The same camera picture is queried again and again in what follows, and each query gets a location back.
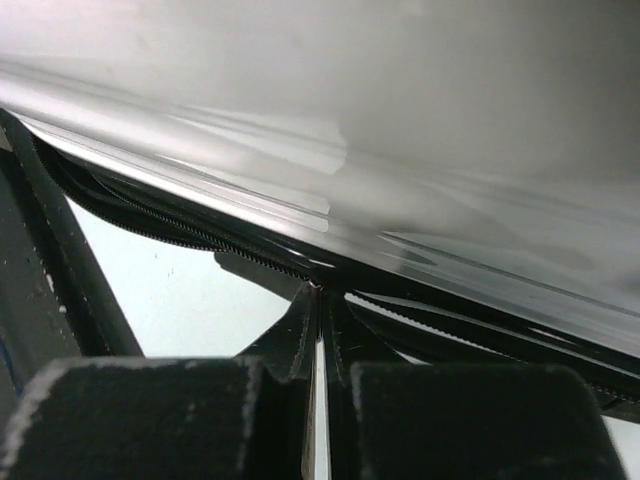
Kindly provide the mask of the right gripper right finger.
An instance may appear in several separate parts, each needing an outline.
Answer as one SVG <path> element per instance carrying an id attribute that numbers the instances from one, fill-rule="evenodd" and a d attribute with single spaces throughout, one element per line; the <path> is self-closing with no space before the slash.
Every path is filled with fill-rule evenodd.
<path id="1" fill-rule="evenodd" d="M 334 479 L 622 479 L 583 380 L 559 366 L 416 365 L 321 293 Z"/>

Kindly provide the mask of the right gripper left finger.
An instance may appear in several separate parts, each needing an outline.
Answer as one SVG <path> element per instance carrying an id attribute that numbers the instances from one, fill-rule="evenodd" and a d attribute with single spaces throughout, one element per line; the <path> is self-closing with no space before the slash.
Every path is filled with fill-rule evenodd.
<path id="1" fill-rule="evenodd" d="M 27 384 L 5 479 L 309 479 L 319 290 L 227 358 L 67 358 Z"/>

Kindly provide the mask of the white black space suitcase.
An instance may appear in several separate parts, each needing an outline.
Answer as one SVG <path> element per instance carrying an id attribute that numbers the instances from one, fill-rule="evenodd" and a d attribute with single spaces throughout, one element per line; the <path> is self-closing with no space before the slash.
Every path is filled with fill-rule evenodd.
<path id="1" fill-rule="evenodd" d="M 5 1 L 75 202 L 639 403 L 635 1 Z"/>

